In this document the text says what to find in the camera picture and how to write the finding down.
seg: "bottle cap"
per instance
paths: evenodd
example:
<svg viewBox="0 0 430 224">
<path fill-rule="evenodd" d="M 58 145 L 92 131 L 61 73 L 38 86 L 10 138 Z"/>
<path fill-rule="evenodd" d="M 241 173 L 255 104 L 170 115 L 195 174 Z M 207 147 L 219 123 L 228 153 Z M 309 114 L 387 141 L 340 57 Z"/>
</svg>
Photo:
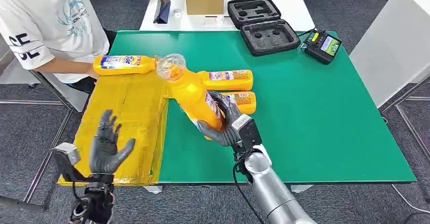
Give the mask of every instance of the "bottle cap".
<svg viewBox="0 0 430 224">
<path fill-rule="evenodd" d="M 179 79 L 186 68 L 185 58 L 181 54 L 170 54 L 157 62 L 158 76 L 168 81 Z"/>
</svg>

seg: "floor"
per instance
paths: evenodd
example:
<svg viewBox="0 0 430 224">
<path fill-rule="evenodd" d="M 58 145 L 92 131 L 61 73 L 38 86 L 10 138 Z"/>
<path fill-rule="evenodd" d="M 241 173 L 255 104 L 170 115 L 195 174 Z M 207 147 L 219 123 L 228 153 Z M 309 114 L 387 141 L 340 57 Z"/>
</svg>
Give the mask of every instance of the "floor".
<svg viewBox="0 0 430 224">
<path fill-rule="evenodd" d="M 334 30 L 348 52 L 385 4 L 385 0 L 304 0 L 318 27 Z M 92 0 L 108 29 L 139 29 L 148 0 Z M 430 86 L 418 95 L 430 95 Z M 45 88 L 0 86 L 0 98 L 53 99 Z M 426 143 L 430 142 L 430 104 L 404 102 L 404 110 Z M 65 109 L 54 106 L 0 105 L 0 195 L 22 199 L 38 162 L 48 150 Z M 81 115 L 74 114 L 62 141 L 72 142 Z M 418 182 L 398 185 L 415 206 L 430 209 L 430 163 L 397 111 L 387 114 L 388 127 Z M 33 198 L 48 210 L 31 213 L 0 207 L 0 223 L 66 223 L 74 200 L 70 188 L 57 186 L 53 162 Z M 168 186 L 158 195 L 140 187 L 116 188 L 116 223 L 258 223 L 233 186 Z M 257 206 L 249 188 L 245 193 Z M 316 185 L 295 194 L 317 223 L 430 224 L 430 216 L 410 209 L 386 184 Z"/>
</svg>

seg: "yellow detergent bottle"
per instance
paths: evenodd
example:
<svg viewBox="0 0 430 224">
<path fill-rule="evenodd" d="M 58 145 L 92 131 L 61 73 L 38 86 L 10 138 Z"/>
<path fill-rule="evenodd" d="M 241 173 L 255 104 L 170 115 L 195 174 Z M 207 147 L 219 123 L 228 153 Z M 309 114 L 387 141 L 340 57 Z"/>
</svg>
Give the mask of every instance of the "yellow detergent bottle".
<svg viewBox="0 0 430 224">
<path fill-rule="evenodd" d="M 197 74 L 206 84 L 207 90 L 249 91 L 253 87 L 253 73 L 248 69 L 229 71 L 200 71 Z"/>
<path fill-rule="evenodd" d="M 171 97 L 176 99 L 195 125 L 203 120 L 212 128 L 221 130 L 221 110 L 206 91 L 200 76 L 186 68 L 185 58 L 181 54 L 170 54 L 159 59 L 157 74 L 168 81 Z"/>
<path fill-rule="evenodd" d="M 222 95 L 228 96 L 230 102 L 235 103 L 239 111 L 243 114 L 253 114 L 257 108 L 255 93 L 251 91 L 223 92 Z"/>
<path fill-rule="evenodd" d="M 148 56 L 97 56 L 94 59 L 94 71 L 101 76 L 113 76 L 129 73 L 147 73 L 155 70 L 157 58 Z"/>
</svg>

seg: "hand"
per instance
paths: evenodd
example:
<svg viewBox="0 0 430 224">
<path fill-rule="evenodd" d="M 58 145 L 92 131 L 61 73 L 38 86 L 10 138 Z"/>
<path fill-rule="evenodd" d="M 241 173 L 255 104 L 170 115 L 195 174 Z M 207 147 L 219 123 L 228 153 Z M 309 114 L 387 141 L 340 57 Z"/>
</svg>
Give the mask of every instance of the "hand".
<svg viewBox="0 0 430 224">
<path fill-rule="evenodd" d="M 242 114 L 240 113 L 237 105 L 230 102 L 227 96 L 221 95 L 216 91 L 209 91 L 209 95 L 218 103 L 218 107 L 224 112 L 225 115 L 225 130 L 218 131 L 211 128 L 205 121 L 197 121 L 197 127 L 207 137 L 218 141 L 222 146 L 231 146 L 241 141 L 240 136 L 231 127 L 231 124 L 238 119 Z"/>
<path fill-rule="evenodd" d="M 93 64 L 92 63 L 89 63 L 89 67 L 88 67 L 88 70 L 87 70 L 87 72 L 85 73 L 85 74 L 87 74 L 87 75 L 89 75 L 90 77 L 93 77 L 94 79 L 98 79 L 100 76 L 94 71 L 94 68 L 93 68 Z"/>
<path fill-rule="evenodd" d="M 133 151 L 135 139 L 132 138 L 129 139 L 125 147 L 118 152 L 117 140 L 121 124 L 113 131 L 113 126 L 117 117 L 113 116 L 111 120 L 111 114 L 112 110 L 106 110 L 103 116 L 101 116 L 97 134 L 91 142 L 91 173 L 113 174 Z"/>
</svg>

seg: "black carrying case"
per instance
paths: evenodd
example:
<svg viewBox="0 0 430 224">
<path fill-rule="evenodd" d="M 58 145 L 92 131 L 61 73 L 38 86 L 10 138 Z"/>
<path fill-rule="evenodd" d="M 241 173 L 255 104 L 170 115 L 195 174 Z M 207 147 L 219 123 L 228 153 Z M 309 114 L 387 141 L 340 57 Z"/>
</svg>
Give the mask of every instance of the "black carrying case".
<svg viewBox="0 0 430 224">
<path fill-rule="evenodd" d="M 232 0 L 227 11 L 254 56 L 296 49 L 300 39 L 272 0 Z"/>
</svg>

